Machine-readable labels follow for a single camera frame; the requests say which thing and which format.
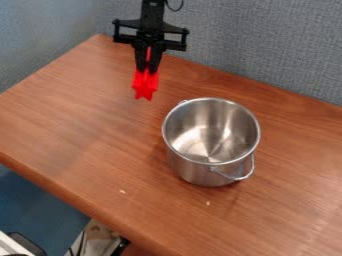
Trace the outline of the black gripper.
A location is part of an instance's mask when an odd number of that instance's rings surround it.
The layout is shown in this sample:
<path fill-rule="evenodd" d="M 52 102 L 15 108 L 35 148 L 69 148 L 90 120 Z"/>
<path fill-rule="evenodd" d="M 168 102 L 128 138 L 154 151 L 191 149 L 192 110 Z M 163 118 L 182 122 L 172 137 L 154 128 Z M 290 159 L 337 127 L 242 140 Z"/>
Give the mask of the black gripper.
<path fill-rule="evenodd" d="M 187 49 L 187 28 L 176 27 L 164 21 L 164 8 L 172 10 L 168 0 L 142 0 L 140 18 L 134 20 L 115 19 L 114 41 L 118 43 L 135 44 L 135 62 L 140 72 L 147 65 L 147 49 L 155 43 L 150 52 L 150 73 L 158 71 L 164 48 L 167 50 L 184 51 Z"/>

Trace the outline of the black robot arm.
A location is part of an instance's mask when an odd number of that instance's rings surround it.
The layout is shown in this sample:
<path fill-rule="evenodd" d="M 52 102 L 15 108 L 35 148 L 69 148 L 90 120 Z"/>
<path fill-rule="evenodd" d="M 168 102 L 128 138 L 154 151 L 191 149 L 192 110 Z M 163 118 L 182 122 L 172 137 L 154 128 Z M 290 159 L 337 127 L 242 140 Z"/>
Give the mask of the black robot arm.
<path fill-rule="evenodd" d="M 164 8 L 178 12 L 183 8 L 171 8 L 168 0 L 142 0 L 140 18 L 134 20 L 115 19 L 114 41 L 130 44 L 135 50 L 136 69 L 155 74 L 159 69 L 163 53 L 167 50 L 186 51 L 187 28 L 176 27 L 164 21 Z"/>

